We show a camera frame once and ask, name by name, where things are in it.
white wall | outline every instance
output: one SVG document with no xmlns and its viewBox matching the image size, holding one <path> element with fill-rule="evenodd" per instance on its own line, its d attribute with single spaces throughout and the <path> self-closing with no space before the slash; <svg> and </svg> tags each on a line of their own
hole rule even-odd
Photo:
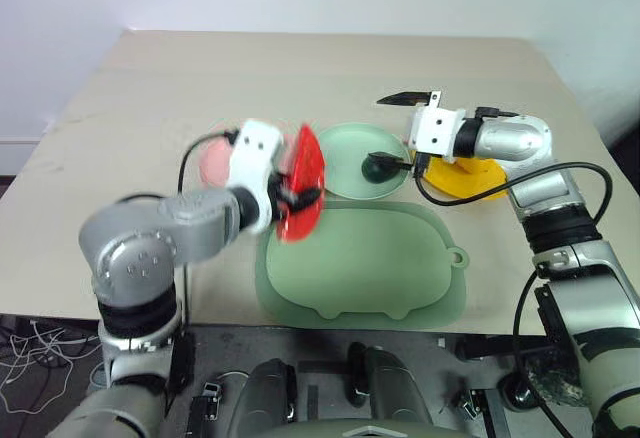
<svg viewBox="0 0 640 438">
<path fill-rule="evenodd" d="M 640 0 L 0 0 L 0 174 L 127 27 L 526 38 L 605 142 L 640 116 Z"/>
</svg>

green plate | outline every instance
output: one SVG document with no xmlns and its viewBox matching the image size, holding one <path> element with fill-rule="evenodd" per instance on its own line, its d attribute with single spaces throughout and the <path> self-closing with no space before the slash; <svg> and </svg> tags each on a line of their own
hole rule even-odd
<svg viewBox="0 0 640 438">
<path fill-rule="evenodd" d="M 262 238 L 256 290 L 283 325 L 427 329 L 464 310 L 468 263 L 423 206 L 334 201 L 306 240 L 282 244 L 273 231 Z"/>
<path fill-rule="evenodd" d="M 352 200 L 373 200 L 390 195 L 404 183 L 406 172 L 384 183 L 370 183 L 362 176 L 362 162 L 369 153 L 386 151 L 410 160 L 404 144 L 389 132 L 366 123 L 346 123 L 318 135 L 325 161 L 325 188 Z"/>
</svg>

white cable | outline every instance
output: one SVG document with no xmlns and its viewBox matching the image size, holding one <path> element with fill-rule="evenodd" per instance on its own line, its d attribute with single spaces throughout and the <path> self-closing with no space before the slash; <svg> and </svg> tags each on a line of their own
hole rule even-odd
<svg viewBox="0 0 640 438">
<path fill-rule="evenodd" d="M 31 326 L 33 326 L 33 331 L 35 332 L 35 335 L 32 335 L 32 338 L 38 338 L 42 343 L 44 343 L 44 341 L 43 341 L 44 338 L 42 336 L 42 333 L 40 333 L 38 331 L 38 324 L 35 321 L 32 321 L 31 322 Z M 56 343 L 56 345 L 84 345 L 88 341 L 96 340 L 96 339 L 98 339 L 97 336 L 90 336 L 88 338 L 81 338 L 79 340 L 67 340 L 67 341 L 59 340 Z"/>
<path fill-rule="evenodd" d="M 64 332 L 64 330 L 63 330 L 63 331 L 58 332 L 58 334 L 54 336 L 54 340 L 55 340 L 55 338 L 56 338 L 57 336 L 59 336 L 59 335 L 60 335 L 61 333 L 63 333 L 63 332 Z M 24 354 L 24 352 L 23 352 L 23 351 L 21 351 L 20 353 L 18 353 L 18 351 L 16 350 L 16 345 L 15 345 L 15 343 L 14 343 L 14 341 L 13 341 L 15 338 L 21 338 L 21 337 L 16 336 L 16 335 L 10 335 L 10 336 L 9 336 L 9 341 L 10 341 L 10 343 L 11 343 L 11 348 L 12 348 L 12 350 L 13 350 L 13 355 L 18 359 L 18 361 L 19 361 L 20 359 L 22 359 L 22 358 L 25 358 L 25 357 L 26 357 L 26 358 L 27 358 L 27 362 L 26 362 L 26 363 L 19 364 L 19 365 L 16 365 L 16 364 L 15 364 L 15 363 L 16 363 L 15 361 L 14 361 L 14 364 L 13 364 L 13 365 L 9 365 L 8 363 L 2 363 L 2 362 L 0 362 L 0 366 L 6 366 L 7 368 L 11 368 L 11 369 L 13 369 L 13 368 L 19 368 L 19 367 L 23 367 L 23 368 L 24 368 L 24 367 L 27 367 L 27 366 L 32 365 L 32 364 L 34 364 L 34 363 L 37 363 L 37 360 L 33 360 L 33 361 L 31 361 L 31 362 L 29 361 L 29 358 L 31 357 L 31 355 L 33 355 L 33 356 L 36 356 L 36 355 L 37 355 L 37 356 L 45 355 L 45 354 L 47 354 L 47 353 L 49 352 L 49 350 L 50 350 L 50 347 L 49 347 L 49 346 L 47 346 L 47 347 L 45 347 L 45 348 L 33 348 L 32 350 L 29 350 L 29 352 L 28 352 L 26 355 Z M 24 347 L 22 348 L 22 350 L 24 350 L 24 349 L 25 349 L 25 347 L 27 346 L 27 343 L 28 343 L 28 341 L 25 341 L 25 343 L 24 343 Z"/>
<path fill-rule="evenodd" d="M 42 334 L 43 334 L 43 335 L 50 335 L 50 334 L 52 334 L 52 333 L 56 333 L 56 332 L 61 331 L 61 330 L 62 330 L 62 331 L 64 331 L 62 328 L 55 328 L 55 329 L 53 329 L 53 330 L 51 330 L 51 331 L 46 331 L 46 332 L 44 332 L 44 333 L 42 333 Z M 37 338 L 37 337 L 38 337 L 37 335 L 31 335 L 31 336 L 18 336 L 18 335 L 14 335 L 14 336 L 16 337 L 16 339 L 20 339 L 20 340 L 32 340 L 32 339 L 34 339 L 34 338 Z"/>
<path fill-rule="evenodd" d="M 35 322 L 35 321 L 32 323 L 32 326 L 33 326 L 33 331 L 35 332 L 35 336 L 36 336 L 36 337 L 38 337 L 38 340 L 40 340 L 40 342 L 41 342 L 43 345 L 47 346 L 47 345 L 48 345 L 48 343 L 44 340 L 44 338 L 42 337 L 42 335 L 41 335 L 41 334 L 40 334 L 40 332 L 38 331 L 38 326 L 37 326 L 37 324 L 36 324 L 36 322 Z M 64 353 L 62 353 L 62 351 L 60 351 L 60 347 L 58 347 L 58 352 L 57 352 L 57 353 L 56 353 L 56 352 L 54 352 L 54 353 L 56 353 L 57 355 L 61 356 L 62 358 L 64 358 L 65 360 L 68 360 L 68 361 L 71 361 L 71 360 L 80 360 L 81 358 L 86 358 L 87 356 L 89 356 L 90 354 L 92 354 L 94 351 L 96 351 L 98 348 L 100 348 L 101 346 L 102 346 L 102 344 L 99 344 L 99 345 L 97 345 L 95 348 L 93 348 L 91 351 L 88 351 L 88 352 L 87 352 L 87 353 L 85 353 L 84 355 L 80 355 L 80 356 L 68 356 L 68 355 L 65 355 Z"/>
<path fill-rule="evenodd" d="M 27 343 L 24 344 L 24 347 L 22 348 L 22 351 L 24 352 L 24 349 L 26 348 Z M 58 352 L 60 352 L 60 348 L 58 347 L 58 352 L 56 352 L 53 349 L 53 346 L 51 348 L 51 351 L 53 351 L 54 353 L 58 354 Z M 49 403 L 51 403 L 52 401 L 56 400 L 57 398 L 60 398 L 62 395 L 64 395 L 67 392 L 67 384 L 69 383 L 69 377 L 71 376 L 71 373 L 73 372 L 73 361 L 71 360 L 67 360 L 69 362 L 69 370 L 67 371 L 67 376 L 64 379 L 64 386 L 62 388 L 62 391 L 60 393 L 58 393 L 57 395 L 49 398 L 40 408 L 38 408 L 36 411 L 31 411 L 31 410 L 10 410 L 9 409 L 9 403 L 7 402 L 7 399 L 5 398 L 4 394 L 2 393 L 2 387 L 4 386 L 5 382 L 7 381 L 7 377 L 9 375 L 7 375 L 5 377 L 5 379 L 2 381 L 2 383 L 0 384 L 0 398 L 2 399 L 2 402 L 4 403 L 4 409 L 7 413 L 10 414 L 15 414 L 15 413 L 26 413 L 28 415 L 37 415 L 38 413 L 40 413 L 42 410 L 44 410 Z"/>
</svg>

red plastic item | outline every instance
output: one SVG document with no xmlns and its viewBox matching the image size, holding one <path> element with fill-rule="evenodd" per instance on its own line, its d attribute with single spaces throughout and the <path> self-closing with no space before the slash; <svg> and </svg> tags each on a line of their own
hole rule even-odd
<svg viewBox="0 0 640 438">
<path fill-rule="evenodd" d="M 300 128 L 293 152 L 291 173 L 284 178 L 284 185 L 295 193 L 312 187 L 322 190 L 322 194 L 313 205 L 297 213 L 287 214 L 278 223 L 277 233 L 280 240 L 302 240 L 313 231 L 324 207 L 324 157 L 318 140 L 308 125 L 302 125 Z"/>
</svg>

pink object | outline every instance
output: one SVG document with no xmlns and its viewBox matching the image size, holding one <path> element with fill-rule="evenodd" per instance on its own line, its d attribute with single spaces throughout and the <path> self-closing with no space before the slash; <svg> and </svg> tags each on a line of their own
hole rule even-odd
<svg viewBox="0 0 640 438">
<path fill-rule="evenodd" d="M 278 163 L 278 170 L 287 173 L 291 167 L 293 155 L 293 138 L 284 135 L 285 152 Z M 227 140 L 219 138 L 214 140 L 200 157 L 200 179 L 215 187 L 223 187 L 229 179 L 229 159 L 233 147 Z"/>
</svg>

